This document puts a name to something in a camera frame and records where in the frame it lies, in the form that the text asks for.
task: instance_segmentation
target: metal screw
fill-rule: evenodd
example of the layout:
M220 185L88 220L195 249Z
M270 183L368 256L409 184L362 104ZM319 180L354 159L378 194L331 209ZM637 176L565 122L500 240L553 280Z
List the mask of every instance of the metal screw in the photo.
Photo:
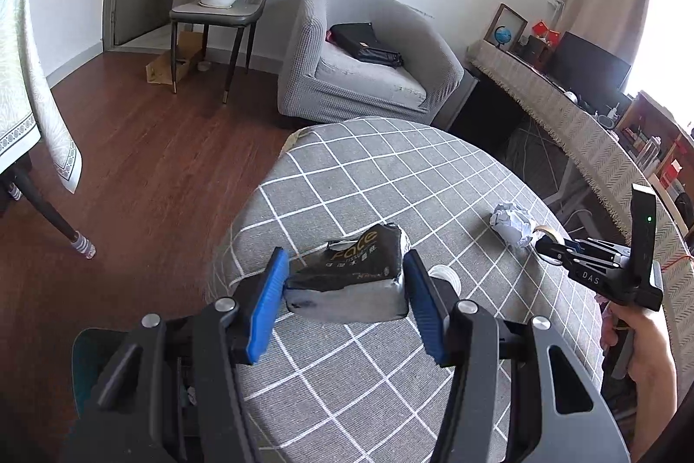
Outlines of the metal screw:
M229 299L225 297L224 299L219 299L214 304L214 309L217 312L231 312L236 308L236 301L234 299Z
M150 313L142 317L142 325L145 328L155 328L156 326L159 326L161 321L162 319L159 314Z
M458 310L463 314L474 314L479 307L472 300L461 300L458 302Z
M538 330L549 330L552 323L550 323L544 316L535 316L532 320L532 324Z

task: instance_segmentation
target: computer monitor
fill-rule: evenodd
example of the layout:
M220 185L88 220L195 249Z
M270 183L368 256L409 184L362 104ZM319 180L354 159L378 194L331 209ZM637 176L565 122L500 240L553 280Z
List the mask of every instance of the computer monitor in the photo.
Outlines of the computer monitor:
M607 114L622 101L620 90L631 68L617 56L567 32L547 62L545 73L579 97L589 112Z

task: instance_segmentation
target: black tissue package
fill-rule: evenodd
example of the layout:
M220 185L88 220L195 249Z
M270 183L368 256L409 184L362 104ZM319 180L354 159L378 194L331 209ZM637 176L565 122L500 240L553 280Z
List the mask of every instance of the black tissue package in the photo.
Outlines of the black tissue package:
M333 240L285 283L287 308L320 320L348 324L407 316L403 256L407 234L396 224L376 224L359 239Z

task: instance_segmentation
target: dark red wood floor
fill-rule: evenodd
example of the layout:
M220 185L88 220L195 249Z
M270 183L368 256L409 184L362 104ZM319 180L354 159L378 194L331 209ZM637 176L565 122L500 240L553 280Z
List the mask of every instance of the dark red wood floor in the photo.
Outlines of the dark red wood floor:
M75 418L70 350L82 328L201 308L214 248L290 133L277 126L276 76L237 70L223 106L225 66L172 95L146 82L151 59L105 54L53 89L82 152L74 195L43 144L30 152L34 182L96 257L74 252L25 199L0 218L0 434L14 450L58 454Z

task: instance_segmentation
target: human hand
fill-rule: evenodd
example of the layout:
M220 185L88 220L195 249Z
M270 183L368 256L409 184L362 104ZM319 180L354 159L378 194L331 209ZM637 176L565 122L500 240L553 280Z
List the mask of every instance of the human hand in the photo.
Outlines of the human hand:
M629 363L629 376L637 385L654 380L674 380L674 360L665 314L639 307L626 307L610 302L602 315L600 346L617 345L617 320L634 330L634 355Z

